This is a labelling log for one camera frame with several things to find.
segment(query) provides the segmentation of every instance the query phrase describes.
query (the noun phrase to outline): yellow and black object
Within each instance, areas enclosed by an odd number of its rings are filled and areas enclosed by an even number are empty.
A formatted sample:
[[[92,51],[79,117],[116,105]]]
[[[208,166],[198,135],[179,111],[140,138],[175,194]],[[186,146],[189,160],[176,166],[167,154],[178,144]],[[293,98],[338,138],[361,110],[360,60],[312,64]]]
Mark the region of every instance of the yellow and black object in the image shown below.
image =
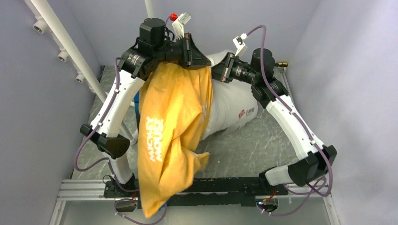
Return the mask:
[[[275,66],[284,68],[284,67],[287,67],[287,62],[278,62],[278,63],[275,63]]]

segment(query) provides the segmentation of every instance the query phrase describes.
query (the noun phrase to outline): yellow cloth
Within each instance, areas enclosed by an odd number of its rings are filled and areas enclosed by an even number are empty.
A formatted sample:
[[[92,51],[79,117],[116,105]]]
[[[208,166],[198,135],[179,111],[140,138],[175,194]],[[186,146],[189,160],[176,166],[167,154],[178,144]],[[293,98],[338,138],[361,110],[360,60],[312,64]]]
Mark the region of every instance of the yellow cloth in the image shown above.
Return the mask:
[[[144,215],[192,185],[209,153],[195,154],[213,100],[211,68],[160,63],[140,90],[138,180]]]

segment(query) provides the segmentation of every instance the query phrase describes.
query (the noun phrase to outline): robotic arm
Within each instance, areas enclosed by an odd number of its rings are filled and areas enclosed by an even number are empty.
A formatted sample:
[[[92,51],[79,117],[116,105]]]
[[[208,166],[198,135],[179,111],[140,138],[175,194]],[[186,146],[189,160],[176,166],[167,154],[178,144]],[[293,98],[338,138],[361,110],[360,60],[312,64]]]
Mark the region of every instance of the robotic arm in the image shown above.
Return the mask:
[[[91,124],[82,125],[80,128],[80,132],[97,144],[98,149],[109,159],[116,182],[125,189],[135,189],[135,177],[126,155],[130,141],[119,134],[119,129],[135,94],[160,62],[176,62],[183,68],[211,65],[211,60],[195,46],[191,34],[184,33],[184,25],[190,18],[185,13],[174,21],[176,41],[173,41],[174,34],[166,27],[163,20],[145,19],[140,25],[136,43],[119,58],[115,82],[99,114]],[[293,145],[299,161],[260,173],[262,184],[266,187],[284,183],[303,186],[328,172],[314,143],[322,146],[322,151],[330,164],[334,161],[336,150],[333,146],[326,147],[311,130],[314,140],[310,141],[299,121],[280,101],[282,99],[295,109],[286,88],[273,78],[275,60],[271,51],[267,49],[264,51],[263,62],[260,60],[260,48],[254,50],[250,64],[239,59],[247,48],[244,44],[246,37],[247,35],[243,34],[234,39],[237,52],[227,53],[220,63],[212,67],[212,79],[224,83],[237,79],[251,84],[253,96],[277,120]],[[261,63],[264,65],[270,86],[280,98],[276,98],[264,83],[260,72]]]

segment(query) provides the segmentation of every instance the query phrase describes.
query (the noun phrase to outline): red cap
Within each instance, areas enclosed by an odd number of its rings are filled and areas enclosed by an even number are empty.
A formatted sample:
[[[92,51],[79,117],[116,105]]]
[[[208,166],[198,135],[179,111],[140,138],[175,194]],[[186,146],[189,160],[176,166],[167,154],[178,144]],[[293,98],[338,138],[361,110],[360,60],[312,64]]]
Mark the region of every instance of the red cap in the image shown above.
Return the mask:
[[[170,20],[171,21],[176,21],[177,18],[178,18],[177,14],[175,14],[175,13],[171,13],[170,14]]]

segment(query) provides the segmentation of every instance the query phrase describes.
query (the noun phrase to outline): gray tabletop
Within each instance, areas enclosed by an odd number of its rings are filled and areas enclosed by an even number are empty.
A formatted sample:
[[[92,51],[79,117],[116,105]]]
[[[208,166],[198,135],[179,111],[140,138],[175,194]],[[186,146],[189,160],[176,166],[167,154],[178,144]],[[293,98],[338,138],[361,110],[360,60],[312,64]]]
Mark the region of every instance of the gray tabletop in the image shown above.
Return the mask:
[[[113,67],[105,67],[101,85],[109,91],[115,72]],[[89,122],[98,114],[102,103],[95,98],[90,111]],[[134,108],[130,107],[124,117],[124,122],[133,133],[136,128]],[[259,113],[255,119],[247,123],[242,129],[230,133],[218,132],[199,143],[197,152],[210,153],[209,162],[196,177],[250,177],[275,165],[285,165],[297,161],[294,149],[276,120],[259,106]],[[137,174],[137,145],[131,145],[127,156],[130,168]],[[83,148],[78,164],[87,166],[103,155],[92,142]],[[74,171],[72,179],[101,179],[110,174],[105,163],[86,172]]]

